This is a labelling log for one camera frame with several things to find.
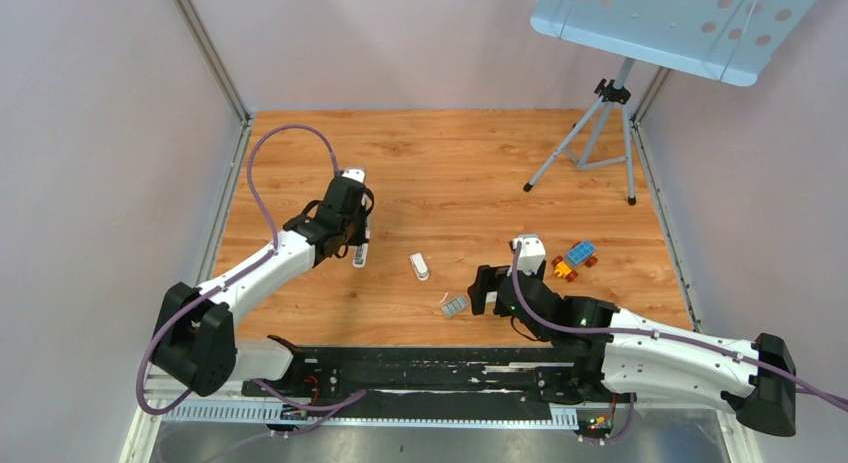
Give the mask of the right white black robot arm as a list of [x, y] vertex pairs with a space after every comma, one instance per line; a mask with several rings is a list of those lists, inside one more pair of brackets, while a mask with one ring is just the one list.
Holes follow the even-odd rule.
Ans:
[[578, 400], [633, 394], [705, 405], [771, 436], [796, 434], [797, 369], [785, 341], [712, 337], [654, 322], [607, 301], [561, 296], [537, 275], [516, 280], [507, 266], [478, 268], [472, 312], [520, 321], [574, 367], [566, 384]]

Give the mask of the white stapler part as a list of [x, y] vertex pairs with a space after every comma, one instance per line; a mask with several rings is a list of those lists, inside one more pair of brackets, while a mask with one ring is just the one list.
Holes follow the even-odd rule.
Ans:
[[430, 273], [423, 255], [421, 253], [414, 253], [409, 257], [409, 260], [416, 278], [419, 281], [427, 281]]

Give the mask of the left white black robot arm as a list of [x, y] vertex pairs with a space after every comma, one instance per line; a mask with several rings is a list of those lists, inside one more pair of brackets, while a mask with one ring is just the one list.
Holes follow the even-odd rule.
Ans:
[[219, 277], [167, 290], [154, 334], [153, 366], [205, 397], [230, 381], [264, 379], [283, 396], [298, 394], [306, 369], [291, 345], [240, 340], [242, 320], [285, 283], [330, 258], [366, 244], [373, 192], [362, 168], [336, 175], [321, 200], [310, 202], [265, 247]]

